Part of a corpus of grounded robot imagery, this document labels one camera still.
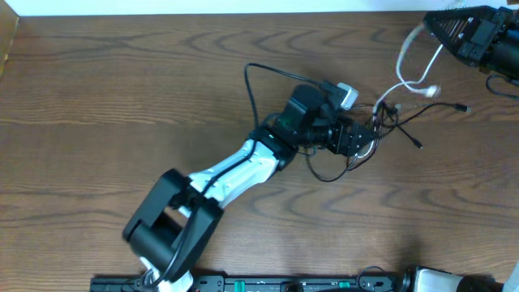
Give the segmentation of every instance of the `green component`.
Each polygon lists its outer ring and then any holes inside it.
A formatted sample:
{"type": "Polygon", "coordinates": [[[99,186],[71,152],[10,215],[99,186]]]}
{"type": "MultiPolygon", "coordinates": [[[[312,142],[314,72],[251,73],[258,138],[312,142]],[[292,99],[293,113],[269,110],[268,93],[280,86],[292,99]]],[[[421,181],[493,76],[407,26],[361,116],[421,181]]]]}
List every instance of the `green component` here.
{"type": "Polygon", "coordinates": [[[349,288],[349,287],[350,287],[349,282],[347,282],[347,281],[339,282],[339,288],[349,288]]]}
{"type": "Polygon", "coordinates": [[[245,281],[235,281],[234,292],[245,292],[245,281]]]}

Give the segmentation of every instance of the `wooden table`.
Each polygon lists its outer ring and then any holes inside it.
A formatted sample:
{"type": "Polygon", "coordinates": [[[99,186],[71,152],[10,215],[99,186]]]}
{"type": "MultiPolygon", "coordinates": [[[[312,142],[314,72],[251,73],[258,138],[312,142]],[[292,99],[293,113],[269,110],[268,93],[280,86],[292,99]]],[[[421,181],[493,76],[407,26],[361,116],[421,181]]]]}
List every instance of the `wooden table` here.
{"type": "MultiPolygon", "coordinates": [[[[205,169],[251,130],[246,62],[351,84],[373,102],[423,13],[24,18],[0,83],[0,290],[86,290],[138,273],[123,226],[166,170],[205,169]]],[[[418,76],[438,44],[405,62],[418,76]]],[[[519,103],[441,55],[442,101],[367,164],[321,183],[298,157],[235,200],[198,262],[228,274],[355,274],[424,264],[505,281],[519,259],[519,103]]],[[[254,69],[260,116],[297,82],[254,69]]],[[[410,114],[425,101],[397,91],[410,114]]],[[[320,154],[332,175],[342,159],[320,154]]]]}

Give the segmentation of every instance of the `cardboard box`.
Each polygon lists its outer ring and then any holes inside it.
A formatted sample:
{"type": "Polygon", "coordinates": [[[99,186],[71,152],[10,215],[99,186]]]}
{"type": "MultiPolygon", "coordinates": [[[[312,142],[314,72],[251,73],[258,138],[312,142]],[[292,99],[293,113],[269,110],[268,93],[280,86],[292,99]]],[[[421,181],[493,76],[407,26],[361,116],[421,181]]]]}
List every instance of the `cardboard box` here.
{"type": "Polygon", "coordinates": [[[0,0],[0,77],[6,65],[9,49],[15,38],[18,27],[18,15],[4,2],[0,0]]]}

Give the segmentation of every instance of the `white wall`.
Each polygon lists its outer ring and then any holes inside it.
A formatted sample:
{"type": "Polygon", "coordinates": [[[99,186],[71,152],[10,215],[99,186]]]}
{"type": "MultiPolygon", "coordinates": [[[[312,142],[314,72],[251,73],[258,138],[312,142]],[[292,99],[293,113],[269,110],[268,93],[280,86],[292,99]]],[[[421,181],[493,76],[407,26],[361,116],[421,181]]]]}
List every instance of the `white wall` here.
{"type": "Polygon", "coordinates": [[[430,11],[455,6],[506,6],[506,0],[6,0],[6,2],[20,16],[430,11]]]}

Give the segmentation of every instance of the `brown tabletop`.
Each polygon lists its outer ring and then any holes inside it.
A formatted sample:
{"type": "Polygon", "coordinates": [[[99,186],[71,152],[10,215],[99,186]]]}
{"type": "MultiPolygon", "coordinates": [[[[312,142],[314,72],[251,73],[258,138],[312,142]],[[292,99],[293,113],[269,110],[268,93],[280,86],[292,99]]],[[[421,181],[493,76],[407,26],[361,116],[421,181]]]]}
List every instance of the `brown tabletop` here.
{"type": "MultiPolygon", "coordinates": [[[[395,84],[423,13],[23,18],[0,83],[0,290],[87,290],[132,274],[121,231],[166,170],[203,170],[252,128],[247,62],[345,82],[373,102],[395,84]]],[[[403,73],[438,43],[421,36],[403,73]]],[[[225,209],[197,267],[240,275],[344,275],[423,264],[505,281],[519,259],[519,103],[447,51],[430,84],[471,114],[431,109],[335,183],[302,157],[225,209]]],[[[261,117],[297,82],[252,69],[261,117]]],[[[407,115],[429,102],[403,90],[407,115]]],[[[332,176],[340,157],[321,153],[332,176]]]]}

